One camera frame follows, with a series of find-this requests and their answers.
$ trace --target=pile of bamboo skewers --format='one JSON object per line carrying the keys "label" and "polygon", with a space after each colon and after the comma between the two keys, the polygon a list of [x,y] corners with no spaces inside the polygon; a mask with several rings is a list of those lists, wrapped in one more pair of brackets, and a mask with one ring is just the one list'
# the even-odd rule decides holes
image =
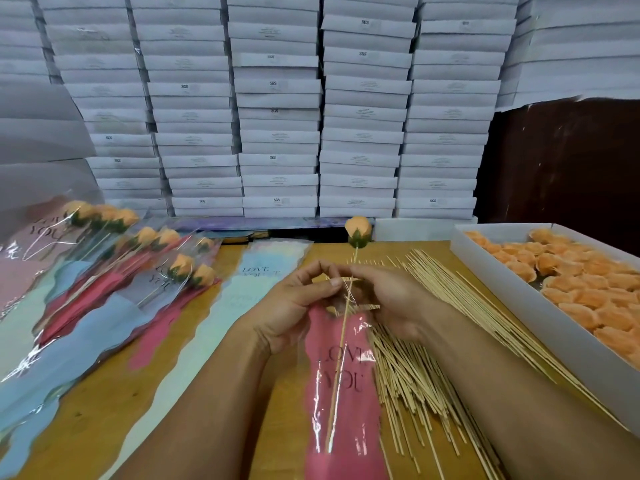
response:
{"label": "pile of bamboo skewers", "polygon": [[[396,266],[407,270],[428,291],[437,298],[449,303],[473,322],[491,334],[502,345],[523,358],[535,370],[549,375],[542,363],[564,377],[572,386],[580,391],[592,403],[611,416],[604,406],[567,370],[553,355],[535,339],[512,322],[506,314],[496,308],[482,293],[462,275],[454,274],[437,260],[421,250],[414,250],[406,257],[406,263],[399,260]],[[371,264],[384,265],[380,262]],[[464,443],[472,444],[480,463],[489,480],[503,480],[500,460],[488,439],[484,436],[467,407],[462,403],[455,388],[444,375],[438,363],[430,357],[427,350],[411,342],[396,339],[386,327],[375,324],[371,328],[371,345],[376,359],[376,388],[380,403],[391,425],[392,438],[396,453],[404,455],[404,444],[407,453],[413,460],[420,474],[420,466],[412,451],[409,431],[404,423],[400,404],[410,412],[413,429],[418,441],[425,446],[422,430],[433,453],[441,480],[445,478],[431,433],[433,431],[429,414],[437,417],[444,429],[448,441],[460,455],[453,430],[457,430]],[[385,460],[387,454],[381,442]],[[387,469],[391,480],[393,476]]]}

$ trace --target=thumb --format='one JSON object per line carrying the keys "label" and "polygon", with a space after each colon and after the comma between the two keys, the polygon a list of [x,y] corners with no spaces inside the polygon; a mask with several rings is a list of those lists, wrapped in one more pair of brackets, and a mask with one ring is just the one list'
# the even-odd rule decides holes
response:
{"label": "thumb", "polygon": [[306,286],[296,286],[292,289],[293,301],[300,306],[309,306],[322,298],[329,298],[342,288],[341,278],[320,281]]}

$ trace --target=wooden table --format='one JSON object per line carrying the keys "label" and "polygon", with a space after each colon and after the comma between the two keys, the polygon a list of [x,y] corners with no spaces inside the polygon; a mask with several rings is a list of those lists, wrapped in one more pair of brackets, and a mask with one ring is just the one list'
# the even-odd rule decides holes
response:
{"label": "wooden table", "polygon": [[[231,275],[245,246],[224,246],[218,256],[218,272]],[[360,250],[358,260],[383,261],[403,258],[412,249],[425,250],[453,271],[468,278],[492,302],[505,308],[449,250],[448,242],[373,242]],[[325,258],[347,262],[353,256],[348,244],[314,244],[306,262]],[[181,348],[193,337],[197,325],[208,315],[220,286],[188,305],[173,324],[153,361],[144,369],[128,366],[132,346],[108,359],[62,399],[53,423],[37,439],[20,480],[93,480],[113,464],[126,434],[149,408],[156,387],[172,370]],[[308,369],[298,365],[298,350],[273,357],[260,385],[258,407],[246,444],[245,475],[251,480],[303,480],[305,449],[310,421],[303,409],[303,390]],[[405,422],[410,423],[409,416]],[[456,457],[444,432],[435,424],[433,436],[447,480],[482,479],[483,470],[470,445],[459,439]],[[408,431],[422,475],[418,476],[408,456],[396,454],[386,414],[383,443],[396,480],[439,478],[431,450]]]}

